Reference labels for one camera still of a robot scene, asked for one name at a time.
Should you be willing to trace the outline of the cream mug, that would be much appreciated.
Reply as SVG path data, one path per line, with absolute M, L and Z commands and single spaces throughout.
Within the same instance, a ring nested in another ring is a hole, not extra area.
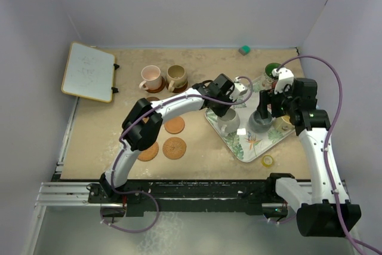
M 291 131 L 294 129 L 294 126 L 290 122 L 290 116 L 284 115 L 278 117 L 273 121 L 273 128 L 281 133 Z

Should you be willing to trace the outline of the grey blue mug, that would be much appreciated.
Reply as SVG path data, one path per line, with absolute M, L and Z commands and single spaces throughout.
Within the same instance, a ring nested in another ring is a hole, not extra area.
M 249 116 L 248 120 L 249 129 L 255 133 L 265 133 L 272 126 L 272 115 L 267 112 L 267 117 L 263 119 L 260 113 L 256 110 Z

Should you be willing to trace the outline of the white mug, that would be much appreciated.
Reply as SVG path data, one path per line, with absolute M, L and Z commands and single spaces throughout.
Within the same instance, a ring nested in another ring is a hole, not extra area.
M 228 109 L 226 114 L 217 118 L 218 131 L 222 136 L 237 132 L 240 119 L 234 109 Z

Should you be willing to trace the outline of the brown ringed wood coaster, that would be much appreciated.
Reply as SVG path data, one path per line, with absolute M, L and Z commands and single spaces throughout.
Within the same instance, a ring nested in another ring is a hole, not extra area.
M 175 94 L 182 93 L 188 87 L 188 80 L 185 80 L 185 81 L 181 81 L 181 80 L 166 81 L 165 86 L 170 93 L 175 93 Z

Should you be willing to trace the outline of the tan ceramic mug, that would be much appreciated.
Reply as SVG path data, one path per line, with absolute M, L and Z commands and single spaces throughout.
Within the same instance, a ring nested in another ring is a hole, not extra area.
M 187 83 L 187 73 L 184 67 L 172 65 L 167 69 L 166 74 L 167 88 L 169 92 L 183 88 Z

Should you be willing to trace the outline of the light wood coaster smooth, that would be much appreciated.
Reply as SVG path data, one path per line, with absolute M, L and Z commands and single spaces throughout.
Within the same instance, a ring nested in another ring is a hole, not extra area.
M 164 124 L 165 130 L 170 134 L 178 134 L 185 128 L 184 119 L 177 116 Z

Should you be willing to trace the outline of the dark walnut coaster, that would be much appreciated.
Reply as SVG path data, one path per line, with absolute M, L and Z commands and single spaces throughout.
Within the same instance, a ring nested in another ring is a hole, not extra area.
M 159 101 L 159 98 L 157 98 L 157 97 L 147 97 L 146 99 L 149 102 Z

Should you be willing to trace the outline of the pink mug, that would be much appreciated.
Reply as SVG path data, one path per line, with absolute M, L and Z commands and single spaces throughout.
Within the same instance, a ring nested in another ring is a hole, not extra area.
M 161 76 L 161 70 L 157 66 L 149 65 L 144 67 L 141 71 L 143 81 L 140 83 L 139 88 L 142 89 L 144 81 L 151 81 Z

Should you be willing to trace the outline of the woven rattan coaster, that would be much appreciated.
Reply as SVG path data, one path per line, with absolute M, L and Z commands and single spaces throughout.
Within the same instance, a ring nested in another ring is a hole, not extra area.
M 179 137 L 170 137 L 163 146 L 163 154 L 169 159 L 180 159 L 186 153 L 186 142 Z
M 158 142 L 155 142 L 151 147 L 142 151 L 139 154 L 138 160 L 143 162 L 151 161 L 157 156 L 158 152 L 159 152 L 159 144 Z

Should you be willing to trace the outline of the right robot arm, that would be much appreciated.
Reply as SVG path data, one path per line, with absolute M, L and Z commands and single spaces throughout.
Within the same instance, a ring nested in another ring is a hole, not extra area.
M 331 124 L 317 109 L 316 81 L 295 78 L 281 89 L 261 90 L 257 113 L 262 119 L 288 116 L 295 127 L 310 169 L 311 193 L 290 175 L 275 176 L 265 188 L 272 202 L 284 199 L 295 211 L 302 236 L 345 237 L 361 217 L 341 183 L 331 146 Z

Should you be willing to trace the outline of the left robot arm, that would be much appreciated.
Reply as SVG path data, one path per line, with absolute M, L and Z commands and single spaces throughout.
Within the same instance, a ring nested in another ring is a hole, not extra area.
M 122 123 L 120 151 L 100 177 L 102 196 L 109 202 L 122 198 L 122 187 L 127 182 L 128 173 L 139 154 L 154 145 L 164 123 L 205 108 L 222 117 L 231 106 L 243 103 L 238 98 L 247 91 L 248 87 L 238 79 L 232 81 L 222 73 L 213 81 L 197 83 L 165 100 L 138 100 Z

